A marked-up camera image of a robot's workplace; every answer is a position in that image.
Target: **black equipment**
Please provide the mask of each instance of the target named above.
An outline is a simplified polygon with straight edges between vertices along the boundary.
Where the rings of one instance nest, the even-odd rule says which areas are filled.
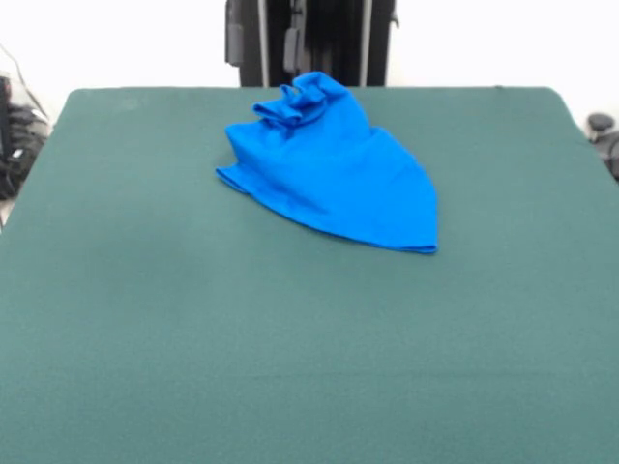
[[[17,196],[48,132],[35,108],[11,102],[11,81],[0,77],[0,200]]]
[[[244,87],[323,71],[351,86],[385,85],[396,0],[227,0],[225,61]]]
[[[589,140],[600,152],[600,158],[619,182],[619,130],[611,131],[615,121],[603,113],[595,113],[587,119],[589,124]]]

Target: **cable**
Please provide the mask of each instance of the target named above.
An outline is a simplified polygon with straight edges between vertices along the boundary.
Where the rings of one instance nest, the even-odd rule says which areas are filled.
[[[35,97],[35,95],[32,92],[30,92],[30,89],[28,88],[28,85],[26,84],[26,80],[23,78],[23,74],[21,73],[21,67],[19,66],[19,62],[14,58],[14,56],[9,52],[9,50],[7,50],[7,48],[2,45],[2,43],[0,43],[0,50],[2,50],[2,52],[7,56],[7,58],[9,58],[9,60],[13,62],[13,64],[15,65],[15,69],[17,70],[17,77],[19,78],[19,82],[21,82],[21,85],[26,91],[26,94],[28,94],[28,97],[30,97],[30,100],[32,100],[32,103],[34,103],[35,106],[37,106],[37,109],[39,109],[39,111],[41,111],[41,113],[45,116],[47,121],[49,121],[49,116],[43,109],[41,102],[37,99],[37,97]]]

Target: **green felt surface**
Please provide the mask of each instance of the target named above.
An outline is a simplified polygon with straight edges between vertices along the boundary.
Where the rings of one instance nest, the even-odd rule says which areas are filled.
[[[0,463],[619,462],[619,192],[560,98],[357,91],[421,256],[218,181],[276,93],[72,94],[0,237]]]

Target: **cloth fold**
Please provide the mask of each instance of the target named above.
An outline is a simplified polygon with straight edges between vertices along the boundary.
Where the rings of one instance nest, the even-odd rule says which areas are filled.
[[[286,218],[377,247],[437,250],[436,194],[424,169],[388,132],[371,128],[352,93],[322,72],[256,103],[260,120],[226,134],[238,162],[229,186]]]

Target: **white background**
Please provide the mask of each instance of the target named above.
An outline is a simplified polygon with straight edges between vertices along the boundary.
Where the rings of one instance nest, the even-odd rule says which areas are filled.
[[[223,4],[14,1],[2,6],[0,42],[54,115],[79,87],[237,86],[223,62]],[[544,85],[579,124],[594,110],[619,118],[617,0],[398,0],[398,15],[390,85]]]

